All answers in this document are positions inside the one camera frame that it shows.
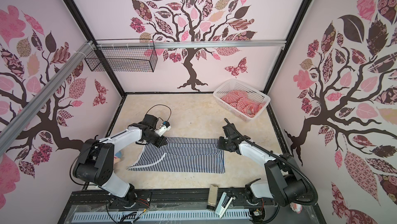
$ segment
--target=black wire basket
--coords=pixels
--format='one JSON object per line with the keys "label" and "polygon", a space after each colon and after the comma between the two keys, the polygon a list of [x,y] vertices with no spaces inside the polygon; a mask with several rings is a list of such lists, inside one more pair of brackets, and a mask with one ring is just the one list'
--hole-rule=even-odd
{"label": "black wire basket", "polygon": [[93,50],[87,55],[85,62],[92,72],[105,71],[100,58],[106,59],[114,72],[154,72],[157,54],[153,39],[133,40],[139,40],[140,43],[123,43],[125,46],[98,45],[96,51]]}

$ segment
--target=laundry basket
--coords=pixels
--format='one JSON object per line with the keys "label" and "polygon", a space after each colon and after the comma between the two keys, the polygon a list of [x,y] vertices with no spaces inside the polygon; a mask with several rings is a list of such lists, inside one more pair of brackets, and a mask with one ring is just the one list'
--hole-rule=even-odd
{"label": "laundry basket", "polygon": [[[227,102],[223,101],[221,98],[228,94],[232,90],[237,90],[237,91],[246,91],[248,93],[248,98],[255,101],[255,102],[265,102],[265,106],[263,106],[254,117],[249,117],[246,114],[238,111],[231,105],[229,105]],[[223,83],[219,88],[217,88],[214,91],[214,97],[216,98],[216,101],[219,103],[220,106],[223,108],[227,109],[228,111],[232,112],[235,114],[237,117],[243,119],[245,122],[249,122],[250,120],[255,119],[258,117],[264,109],[266,109],[266,106],[270,102],[270,97],[254,88],[252,88],[249,85],[246,85],[245,83],[238,81],[237,79],[230,79]]]}

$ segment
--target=butterfly decal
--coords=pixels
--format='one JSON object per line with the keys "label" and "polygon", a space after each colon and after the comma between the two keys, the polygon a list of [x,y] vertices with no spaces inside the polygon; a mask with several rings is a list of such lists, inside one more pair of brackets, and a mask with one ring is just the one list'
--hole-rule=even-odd
{"label": "butterfly decal", "polygon": [[98,95],[95,97],[92,105],[96,106],[98,104],[106,103],[106,98],[104,97],[104,95],[106,95],[106,92],[108,90],[105,88],[105,86],[101,86],[100,83],[96,79],[95,79],[95,87],[97,89]]}
{"label": "butterfly decal", "polygon": [[228,72],[231,72],[231,75],[235,76],[237,78],[237,75],[241,73],[245,73],[247,71],[246,63],[247,63],[247,57],[244,57],[240,62],[237,67],[225,67],[225,70]]}

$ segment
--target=marble floor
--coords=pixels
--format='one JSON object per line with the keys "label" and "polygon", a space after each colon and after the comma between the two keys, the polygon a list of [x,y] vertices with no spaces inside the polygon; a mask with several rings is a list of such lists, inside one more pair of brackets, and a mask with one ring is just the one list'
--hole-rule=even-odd
{"label": "marble floor", "polygon": [[[164,104],[171,108],[169,120],[170,137],[218,138],[224,136],[222,127],[226,117],[237,130],[267,150],[281,153],[267,111],[250,122],[244,122],[216,102],[212,94],[151,94],[128,95],[112,134],[122,131],[134,122],[142,121],[149,108]],[[166,120],[169,109],[154,107],[149,114]],[[126,170],[138,158],[143,146],[135,143],[122,149],[122,159],[115,164],[116,174],[136,189],[207,188],[211,184],[219,187],[244,187],[256,178],[265,177],[265,169],[251,159],[237,153],[225,152],[225,173],[192,172],[134,172]]]}

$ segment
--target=wall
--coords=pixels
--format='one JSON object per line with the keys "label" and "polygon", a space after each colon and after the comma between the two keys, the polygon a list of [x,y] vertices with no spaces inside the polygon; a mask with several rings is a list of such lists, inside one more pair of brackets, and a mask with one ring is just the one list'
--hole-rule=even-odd
{"label": "wall", "polygon": [[395,223],[396,0],[315,0],[270,97],[325,220]]}
{"label": "wall", "polygon": [[[62,0],[0,3],[0,130],[85,42]],[[56,223],[74,190],[69,167],[102,137],[120,102],[106,73],[76,68],[0,155],[2,223]]]}
{"label": "wall", "polygon": [[[153,38],[155,42],[211,41],[216,38],[285,39],[302,2],[196,1],[194,7],[195,0],[75,0],[95,38],[141,37]],[[116,72],[116,75],[127,92],[214,91],[234,77],[263,90],[279,50],[279,47],[188,49],[187,55],[183,56],[180,48],[167,50],[165,53],[170,56],[164,56],[164,50],[157,49],[158,61],[154,73]],[[238,67],[243,58],[246,60]]]}

